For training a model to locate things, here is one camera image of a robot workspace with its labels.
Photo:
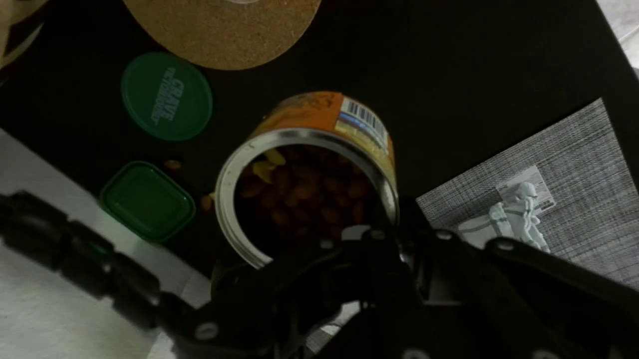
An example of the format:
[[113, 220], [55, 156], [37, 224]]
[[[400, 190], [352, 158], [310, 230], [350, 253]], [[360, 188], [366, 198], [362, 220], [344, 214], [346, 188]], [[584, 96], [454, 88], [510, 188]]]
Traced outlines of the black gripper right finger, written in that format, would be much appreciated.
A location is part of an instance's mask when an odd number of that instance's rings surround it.
[[639, 359], [639, 293], [510, 237], [478, 249], [452, 232], [420, 232], [506, 359]]

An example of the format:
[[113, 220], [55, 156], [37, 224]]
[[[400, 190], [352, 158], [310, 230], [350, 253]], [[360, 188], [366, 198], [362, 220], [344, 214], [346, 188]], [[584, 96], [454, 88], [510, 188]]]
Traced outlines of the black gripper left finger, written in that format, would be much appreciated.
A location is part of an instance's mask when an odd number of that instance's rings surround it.
[[402, 359], [398, 247], [380, 230], [310, 243], [192, 309], [160, 305], [178, 359]]

